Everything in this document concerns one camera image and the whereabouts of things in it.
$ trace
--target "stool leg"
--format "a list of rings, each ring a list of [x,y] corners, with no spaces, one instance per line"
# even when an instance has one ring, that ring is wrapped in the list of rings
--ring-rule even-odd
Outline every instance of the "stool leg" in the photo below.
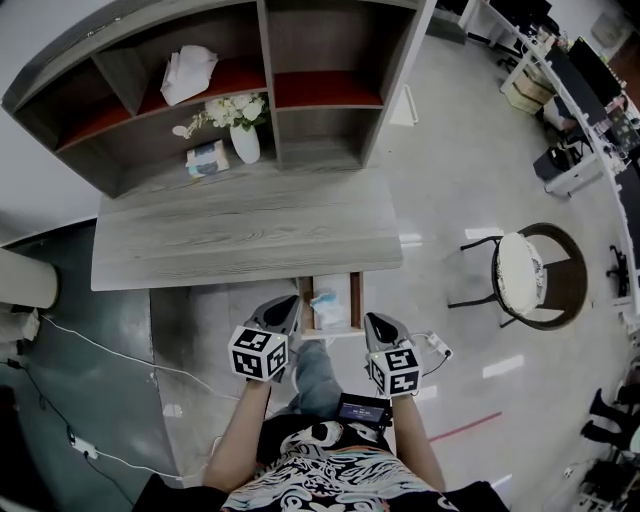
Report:
[[[512,318],[511,320],[507,320],[505,323],[500,324],[500,329],[504,329],[507,325],[511,325],[516,320],[517,318]]]
[[[467,249],[471,249],[472,247],[476,247],[478,245],[484,244],[486,242],[493,242],[494,244],[498,245],[498,242],[502,240],[501,236],[488,236],[487,238],[483,238],[482,240],[478,240],[477,242],[474,242],[472,244],[469,245],[463,245],[460,247],[461,251],[466,251]]]
[[[480,304],[488,304],[489,302],[495,302],[498,300],[495,293],[489,295],[486,299],[482,300],[471,300],[469,302],[457,302],[455,304],[447,304],[449,309],[455,308],[466,308],[467,306],[479,306]]]

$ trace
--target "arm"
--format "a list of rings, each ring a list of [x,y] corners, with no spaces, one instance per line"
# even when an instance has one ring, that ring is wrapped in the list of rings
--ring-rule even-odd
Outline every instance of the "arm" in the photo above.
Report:
[[[446,486],[440,464],[411,395],[393,398],[393,425],[398,458],[431,487],[444,492]]]
[[[230,493],[253,477],[270,391],[269,382],[247,382],[220,446],[209,461],[203,485]]]

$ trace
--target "white vase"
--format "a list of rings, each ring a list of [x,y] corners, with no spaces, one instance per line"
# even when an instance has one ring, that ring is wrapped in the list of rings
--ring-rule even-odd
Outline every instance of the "white vase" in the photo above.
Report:
[[[260,142],[255,126],[245,130],[242,126],[231,128],[231,141],[238,156],[245,164],[253,164],[260,158]]]

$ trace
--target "white flowers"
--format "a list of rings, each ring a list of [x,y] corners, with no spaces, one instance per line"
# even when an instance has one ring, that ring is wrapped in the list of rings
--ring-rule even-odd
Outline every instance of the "white flowers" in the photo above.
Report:
[[[228,98],[207,101],[204,110],[193,116],[188,127],[176,126],[173,133],[189,139],[193,132],[212,123],[217,128],[242,126],[249,130],[252,126],[265,122],[260,114],[269,110],[267,102],[261,94],[239,94]]]
[[[262,112],[262,104],[258,102],[249,103],[242,109],[242,115],[249,121],[255,121]]]
[[[213,126],[224,128],[245,126],[246,121],[255,121],[262,113],[264,105],[265,102],[259,94],[239,94],[231,98],[207,101],[204,108]]]

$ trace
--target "red shelf backing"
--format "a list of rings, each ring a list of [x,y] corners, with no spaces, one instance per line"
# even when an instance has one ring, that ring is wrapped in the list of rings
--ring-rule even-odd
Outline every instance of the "red shelf backing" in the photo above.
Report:
[[[169,108],[178,108],[180,105],[203,102],[216,96],[267,88],[262,58],[237,58],[218,62],[211,75],[209,88],[174,107],[167,105],[164,100],[160,92],[161,83],[162,77],[150,82],[137,116],[132,117],[115,96],[94,105],[89,112],[78,116],[70,123],[69,129],[60,137],[56,151],[61,151],[139,116],[152,115]]]
[[[276,108],[353,106],[382,108],[371,79],[352,71],[309,71],[274,76]]]

